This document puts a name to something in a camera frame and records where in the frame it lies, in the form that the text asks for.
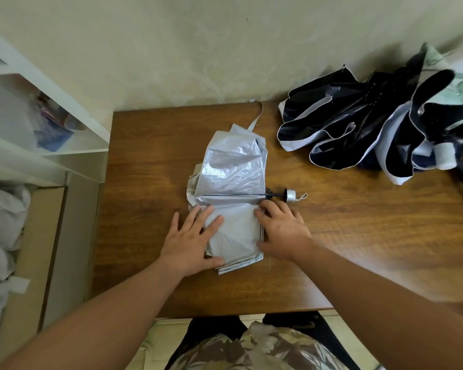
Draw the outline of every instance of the black pants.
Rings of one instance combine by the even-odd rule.
[[[324,345],[350,370],[360,370],[318,311],[266,314],[263,323],[275,327],[289,327],[300,331]],[[182,354],[195,348],[210,337],[224,334],[231,340],[237,340],[241,338],[246,330],[247,327],[236,315],[194,318],[189,324],[187,333],[179,347],[170,357],[165,370],[169,369]]]

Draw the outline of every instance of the camouflage shirt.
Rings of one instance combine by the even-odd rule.
[[[321,343],[288,328],[253,322],[240,340],[219,334],[181,355],[171,370],[322,369],[346,367]]]

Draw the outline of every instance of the wall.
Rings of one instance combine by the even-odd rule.
[[[463,0],[0,0],[0,35],[109,129],[114,109],[281,98],[463,47]]]

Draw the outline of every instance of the wooden table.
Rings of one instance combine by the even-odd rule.
[[[403,186],[382,172],[312,165],[309,147],[284,151],[278,103],[265,103],[255,132],[267,140],[266,185],[309,197],[295,206],[315,239],[436,301],[463,301],[463,196],[450,174],[416,174]],[[94,258],[93,294],[159,255],[173,212],[185,218],[186,183],[216,130],[247,127],[260,105],[234,104],[115,113]],[[218,276],[184,279],[161,317],[254,314],[330,307],[294,264],[265,257]]]

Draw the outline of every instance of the tile floor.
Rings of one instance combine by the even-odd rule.
[[[326,319],[341,344],[361,370],[376,369],[377,360],[358,340],[335,310],[321,311],[321,315]],[[253,321],[261,322],[263,317],[264,314],[240,316],[247,327]],[[149,331],[146,342],[126,370],[163,370],[168,359],[187,332],[190,321],[190,319],[157,320]]]

